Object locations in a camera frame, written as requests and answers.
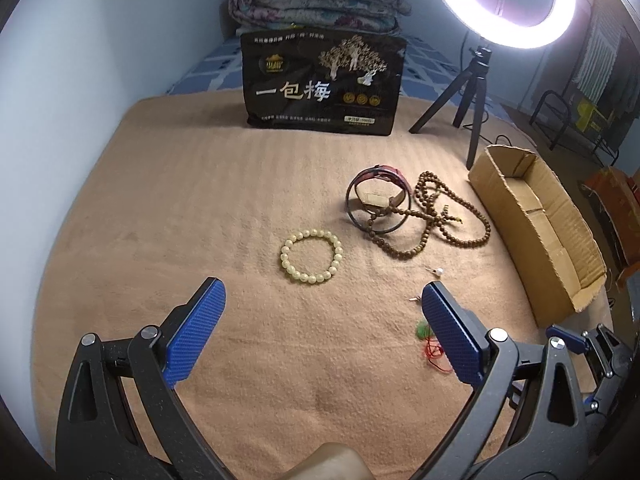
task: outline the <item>beaded bracelet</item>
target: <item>beaded bracelet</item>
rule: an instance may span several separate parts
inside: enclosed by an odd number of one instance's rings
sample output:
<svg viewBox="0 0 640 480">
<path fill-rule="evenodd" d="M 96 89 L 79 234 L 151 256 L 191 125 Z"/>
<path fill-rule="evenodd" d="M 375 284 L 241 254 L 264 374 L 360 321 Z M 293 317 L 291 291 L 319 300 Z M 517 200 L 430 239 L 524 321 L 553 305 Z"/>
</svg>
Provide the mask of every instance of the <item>beaded bracelet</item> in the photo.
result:
<svg viewBox="0 0 640 480">
<path fill-rule="evenodd" d="M 294 267 L 289 261 L 289 252 L 291 251 L 293 244 L 298 240 L 309 237 L 324 238 L 334 246 L 334 260 L 331 262 L 331 265 L 327 270 L 320 272 L 319 274 L 307 274 L 306 272 L 300 272 L 299 270 L 296 270 L 296 267 Z M 342 243 L 338 240 L 336 235 L 332 234 L 331 231 L 311 229 L 289 235 L 289 238 L 285 240 L 284 245 L 280 250 L 280 259 L 282 261 L 282 268 L 285 269 L 287 274 L 290 274 L 294 280 L 300 280 L 302 283 L 309 283 L 313 285 L 315 283 L 326 282 L 331 279 L 336 272 L 338 272 L 338 267 L 340 267 L 340 263 L 342 262 L 343 252 Z"/>
</svg>

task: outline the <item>red string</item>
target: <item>red string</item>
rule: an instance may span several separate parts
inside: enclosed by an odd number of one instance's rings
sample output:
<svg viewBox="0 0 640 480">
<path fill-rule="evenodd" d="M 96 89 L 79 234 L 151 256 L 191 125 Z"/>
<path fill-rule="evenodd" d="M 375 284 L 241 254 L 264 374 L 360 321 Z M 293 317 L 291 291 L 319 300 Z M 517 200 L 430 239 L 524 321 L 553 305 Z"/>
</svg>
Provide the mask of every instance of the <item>red string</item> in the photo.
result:
<svg viewBox="0 0 640 480">
<path fill-rule="evenodd" d="M 435 337 L 430 336 L 427 338 L 427 344 L 424 347 L 424 355 L 427 357 L 430 364 L 440 370 L 443 374 L 452 373 L 452 368 L 442 368 L 441 366 L 438 366 L 436 362 L 444 356 L 444 348 L 440 343 L 438 343 L 438 340 Z"/>
</svg>

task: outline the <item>glowing ring lamp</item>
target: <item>glowing ring lamp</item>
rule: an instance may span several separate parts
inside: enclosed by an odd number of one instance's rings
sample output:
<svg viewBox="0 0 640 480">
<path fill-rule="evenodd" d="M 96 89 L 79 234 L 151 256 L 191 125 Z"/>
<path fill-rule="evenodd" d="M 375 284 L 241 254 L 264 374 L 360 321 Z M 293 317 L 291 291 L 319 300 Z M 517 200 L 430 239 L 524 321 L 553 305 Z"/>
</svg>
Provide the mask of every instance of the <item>glowing ring lamp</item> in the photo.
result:
<svg viewBox="0 0 640 480">
<path fill-rule="evenodd" d="M 568 29 L 576 0 L 554 0 L 546 19 L 532 27 L 511 23 L 486 10 L 477 0 L 442 0 L 467 27 L 491 43 L 536 48 L 554 42 Z"/>
</svg>

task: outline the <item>metal screw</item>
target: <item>metal screw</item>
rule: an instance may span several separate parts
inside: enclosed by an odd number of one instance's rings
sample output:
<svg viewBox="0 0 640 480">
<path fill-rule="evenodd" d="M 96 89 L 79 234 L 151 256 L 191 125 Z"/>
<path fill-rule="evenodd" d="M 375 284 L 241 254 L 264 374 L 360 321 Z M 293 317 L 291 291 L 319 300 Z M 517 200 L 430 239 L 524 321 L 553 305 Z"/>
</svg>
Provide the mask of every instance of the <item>metal screw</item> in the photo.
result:
<svg viewBox="0 0 640 480">
<path fill-rule="evenodd" d="M 153 339 L 158 335 L 158 327 L 153 325 L 145 326 L 140 335 L 142 339 Z"/>
<path fill-rule="evenodd" d="M 502 328 L 493 328 L 491 332 L 489 332 L 489 337 L 498 343 L 504 343 L 507 341 L 509 334 Z"/>
<path fill-rule="evenodd" d="M 91 346 L 95 343 L 95 334 L 84 334 L 80 342 L 82 343 L 82 346 Z"/>
<path fill-rule="evenodd" d="M 564 348 L 564 340 L 559 337 L 552 337 L 549 341 L 551 346 L 556 350 L 562 350 Z"/>
</svg>

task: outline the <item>tan cloth surface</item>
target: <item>tan cloth surface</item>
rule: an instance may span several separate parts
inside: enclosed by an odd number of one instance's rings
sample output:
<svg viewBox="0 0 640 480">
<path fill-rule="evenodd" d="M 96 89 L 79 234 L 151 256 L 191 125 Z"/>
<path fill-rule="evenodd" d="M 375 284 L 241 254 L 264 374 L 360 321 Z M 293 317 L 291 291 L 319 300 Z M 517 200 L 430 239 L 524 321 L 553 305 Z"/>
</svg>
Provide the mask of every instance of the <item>tan cloth surface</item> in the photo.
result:
<svg viewBox="0 0 640 480">
<path fill-rule="evenodd" d="M 405 479 L 450 427 L 470 389 L 430 367 L 414 337 L 421 312 L 408 298 L 443 267 L 458 301 L 516 340 L 538 332 L 510 256 L 493 232 L 463 250 L 433 235 L 423 253 L 394 261 L 348 221 L 344 192 L 363 168 L 388 164 L 414 184 L 422 171 L 482 209 L 466 180 L 469 133 L 447 107 L 407 132 L 424 101 L 401 98 L 390 137 L 255 130 L 239 91 L 144 100 L 123 118 L 60 231 L 40 291 L 33 348 L 36 411 L 45 446 L 80 337 L 133 336 L 159 324 L 206 276 L 222 279 L 226 311 L 191 377 L 177 391 L 216 453 L 240 479 L 274 478 L 324 442 L 356 449 L 379 479 Z M 489 138 L 507 134 L 495 118 Z M 465 224 L 482 224 L 451 200 Z M 345 259 L 322 285 L 287 279 L 280 247 L 290 232 L 325 228 Z M 419 240 L 410 219 L 389 237 Z M 300 242 L 297 266 L 328 264 L 328 244 Z M 134 414 L 148 435 L 139 401 Z M 496 450 L 502 420 L 490 440 Z M 150 449 L 161 454 L 158 443 Z"/>
</svg>

